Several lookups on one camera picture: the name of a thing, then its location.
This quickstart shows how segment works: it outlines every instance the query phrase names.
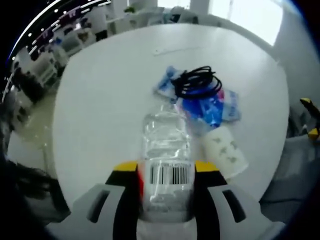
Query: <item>plastic wrapper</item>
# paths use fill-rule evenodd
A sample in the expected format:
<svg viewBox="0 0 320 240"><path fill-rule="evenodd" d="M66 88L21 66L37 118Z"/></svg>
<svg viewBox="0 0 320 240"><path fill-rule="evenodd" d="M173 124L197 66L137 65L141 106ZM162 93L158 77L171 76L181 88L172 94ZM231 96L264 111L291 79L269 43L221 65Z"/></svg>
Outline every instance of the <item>plastic wrapper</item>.
<svg viewBox="0 0 320 240"><path fill-rule="evenodd" d="M185 119L174 105L163 105L144 118L138 166L141 219L179 223L191 218L195 165L190 142Z"/></svg>
<svg viewBox="0 0 320 240"><path fill-rule="evenodd" d="M239 96L226 88L221 88L216 95L203 99L177 98L171 81L179 78L182 73L183 71L169 66L154 91L184 111L195 135L203 135L219 127L222 121L233 122L241 118Z"/></svg>

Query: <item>desk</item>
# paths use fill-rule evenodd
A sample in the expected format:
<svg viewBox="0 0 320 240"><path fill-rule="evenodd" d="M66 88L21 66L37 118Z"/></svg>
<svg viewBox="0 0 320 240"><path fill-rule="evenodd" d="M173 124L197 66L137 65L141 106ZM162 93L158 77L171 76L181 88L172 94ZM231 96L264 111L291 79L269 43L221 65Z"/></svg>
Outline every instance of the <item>desk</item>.
<svg viewBox="0 0 320 240"><path fill-rule="evenodd" d="M74 55L62 76L53 119L56 173L67 204L115 165L140 157L144 116L167 66L209 65L239 93L241 121L228 125L249 167L230 182L259 200L277 169L286 139L286 75L266 52L226 29L190 24L126 31Z"/></svg>

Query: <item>wall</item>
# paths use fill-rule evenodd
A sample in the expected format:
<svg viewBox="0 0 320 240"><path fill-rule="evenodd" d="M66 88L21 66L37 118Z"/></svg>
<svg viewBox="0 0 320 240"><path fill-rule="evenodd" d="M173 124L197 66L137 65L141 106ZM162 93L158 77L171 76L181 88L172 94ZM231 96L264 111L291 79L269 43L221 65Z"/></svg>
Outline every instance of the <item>wall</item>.
<svg viewBox="0 0 320 240"><path fill-rule="evenodd" d="M287 75L290 105L309 97L320 106L320 61L303 20L292 12L283 12L273 51Z"/></svg>
<svg viewBox="0 0 320 240"><path fill-rule="evenodd" d="M106 15L107 9L105 8L105 6L94 7L85 15L85 17L88 18L88 21L91 23L91 31L94 34L106 30Z"/></svg>
<svg viewBox="0 0 320 240"><path fill-rule="evenodd" d="M105 9L105 14L108 15L108 19L114 19L116 17L112 4L104 5L102 8Z"/></svg>
<svg viewBox="0 0 320 240"><path fill-rule="evenodd" d="M129 0L129 4L136 6L137 10L158 6L158 0Z"/></svg>
<svg viewBox="0 0 320 240"><path fill-rule="evenodd" d="M128 7L127 0L113 0L111 6L116 18L121 18L125 15L124 10Z"/></svg>
<svg viewBox="0 0 320 240"><path fill-rule="evenodd" d="M191 0L190 10L197 13L206 15L209 12L209 7L212 0Z"/></svg>

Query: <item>barcode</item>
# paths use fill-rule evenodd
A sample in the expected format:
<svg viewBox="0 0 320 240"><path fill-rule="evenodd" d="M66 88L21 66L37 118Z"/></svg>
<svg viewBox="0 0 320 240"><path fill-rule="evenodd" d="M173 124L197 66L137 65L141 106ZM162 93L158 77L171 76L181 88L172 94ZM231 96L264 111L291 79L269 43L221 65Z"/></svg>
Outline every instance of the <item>barcode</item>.
<svg viewBox="0 0 320 240"><path fill-rule="evenodd" d="M151 166L150 183L160 185L189 184L187 166Z"/></svg>

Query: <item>yellow object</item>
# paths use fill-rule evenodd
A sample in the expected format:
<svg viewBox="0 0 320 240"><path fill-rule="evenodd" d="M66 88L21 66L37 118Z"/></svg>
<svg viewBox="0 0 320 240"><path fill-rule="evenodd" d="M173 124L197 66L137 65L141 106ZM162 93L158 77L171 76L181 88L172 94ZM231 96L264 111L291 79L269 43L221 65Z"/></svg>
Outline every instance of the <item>yellow object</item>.
<svg viewBox="0 0 320 240"><path fill-rule="evenodd" d="M134 172L137 168L137 165L137 161L127 161L115 166L113 170L123 172ZM198 173L219 171L219 169L213 163L199 160L195 161L195 169Z"/></svg>
<svg viewBox="0 0 320 240"><path fill-rule="evenodd" d="M127 161L121 163L113 169L114 171L123 171L123 172L134 172L137 168L137 161Z"/></svg>
<svg viewBox="0 0 320 240"><path fill-rule="evenodd" d="M308 136L312 140L317 140L317 138L319 137L319 134L320 132L318 131L318 129L314 128L308 133Z"/></svg>
<svg viewBox="0 0 320 240"><path fill-rule="evenodd" d="M305 102L307 102L308 104L311 103L311 100L310 100L309 98L307 98L307 97L303 97L303 98L301 98L300 100L301 100L301 101L305 101Z"/></svg>
<svg viewBox="0 0 320 240"><path fill-rule="evenodd" d="M195 170L198 173L219 171L219 169L211 162L204 162L199 160L195 161Z"/></svg>

